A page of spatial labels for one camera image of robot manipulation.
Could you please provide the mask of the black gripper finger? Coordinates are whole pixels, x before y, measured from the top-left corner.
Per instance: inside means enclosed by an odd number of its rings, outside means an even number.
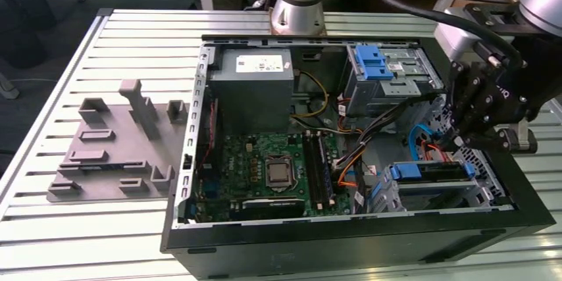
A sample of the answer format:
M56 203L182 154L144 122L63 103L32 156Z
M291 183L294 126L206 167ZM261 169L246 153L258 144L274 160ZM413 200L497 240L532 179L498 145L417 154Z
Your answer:
M483 87L481 64L453 61L449 79L446 109L450 113L450 128L438 141L441 149L457 149L457 137L463 140L473 132L478 114L474 103Z
M482 151L508 152L512 144L506 136L501 136L494 127L494 116L477 109L469 110L458 122L458 136L465 146Z

